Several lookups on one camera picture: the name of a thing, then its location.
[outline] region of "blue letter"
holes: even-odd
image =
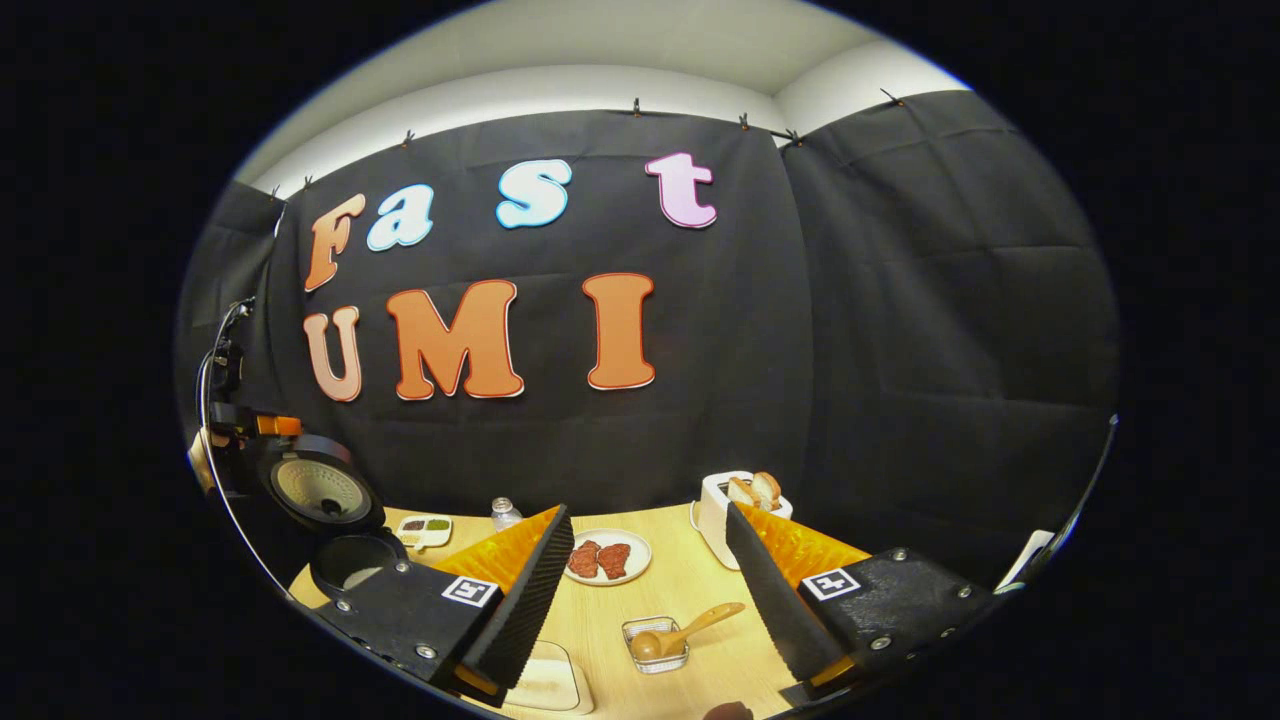
[[[369,249],[380,252],[397,242],[413,245],[431,232],[431,199],[435,191],[429,184],[411,184],[392,193],[378,208],[381,218],[369,228]]]
[[[512,165],[498,181],[507,199],[498,204],[498,222],[511,229],[550,223],[564,213],[568,192],[562,187],[573,177],[564,160],[529,160]]]

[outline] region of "black fabric curtain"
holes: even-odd
[[[479,123],[310,184],[274,241],[279,201],[233,188],[187,279],[179,391],[225,305],[256,292],[238,400],[347,445],[388,505],[484,514],[509,496],[526,512],[614,512],[687,502],[709,473],[763,469],[797,521],[993,583],[1032,530],[1061,525],[1093,473],[1115,405],[1116,313],[1088,223],[1007,120],[972,92],[904,102],[781,151],[765,131],[682,115]],[[645,164],[673,152],[714,174],[696,186],[717,210],[708,227],[659,208]],[[540,159],[572,169],[563,214],[502,227],[499,178]],[[379,205],[417,183],[434,191],[430,232],[372,251]],[[312,223],[356,193],[365,210],[337,274],[305,292]],[[236,213],[253,218],[247,236],[227,234]],[[600,273],[654,282],[646,387],[586,382],[596,337],[582,282]],[[449,323],[485,279],[518,288],[508,338],[524,393],[401,400],[388,299],[426,291]],[[335,402],[302,323],[347,305],[360,309],[364,386]],[[332,325],[326,342],[340,377]]]

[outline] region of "bread slice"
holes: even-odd
[[[741,502],[744,505],[750,505],[751,507],[760,506],[760,498],[755,497],[751,492],[751,486],[744,483],[746,478],[730,478],[728,479],[728,498],[733,502]]]
[[[751,495],[759,500],[755,506],[760,510],[778,510],[782,507],[782,487],[768,473],[756,473],[751,478]]]

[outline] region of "wooden table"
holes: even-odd
[[[415,514],[388,507],[387,525],[394,529],[401,519]],[[410,550],[410,557],[430,565],[494,533],[489,518],[451,518],[453,537],[448,544],[421,553]],[[567,650],[586,674],[595,710],[585,717],[700,720],[717,705],[742,701],[763,720],[790,708],[778,691],[796,680],[774,650],[742,574],[721,565],[689,524],[689,505],[573,516],[572,523],[575,533],[594,528],[630,530],[653,548],[649,569],[621,585],[593,587],[561,577],[539,639]],[[311,582],[307,568],[289,592],[307,607],[329,602]],[[622,639],[623,623],[668,615],[685,626],[710,607],[735,601],[746,603],[746,610],[691,637],[684,667],[657,675],[636,670]],[[499,712],[517,719],[562,715],[511,705]]]

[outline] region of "white plate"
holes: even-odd
[[[625,542],[631,546],[631,555],[627,556],[627,562],[622,566],[627,574],[616,580],[611,580],[609,577],[604,574],[603,568],[595,573],[594,578],[581,578],[573,574],[566,562],[564,574],[584,585],[621,585],[622,583],[628,583],[644,573],[645,569],[649,568],[649,561],[653,559],[653,550],[649,548],[649,543],[646,543],[643,537],[626,530],[614,530],[611,528],[582,530],[581,533],[573,536],[573,550],[582,547],[582,543],[586,541],[595,541],[595,544],[602,548]]]
[[[424,528],[426,527],[426,523],[430,523],[431,520],[444,520],[449,524],[449,527],[443,530],[406,530],[404,525],[413,520],[421,520]],[[452,534],[453,520],[445,518],[444,515],[410,515],[408,518],[401,520],[396,529],[396,537],[398,537],[406,546],[412,547],[415,551],[421,551],[425,547],[440,547],[442,544],[449,542],[449,536]]]

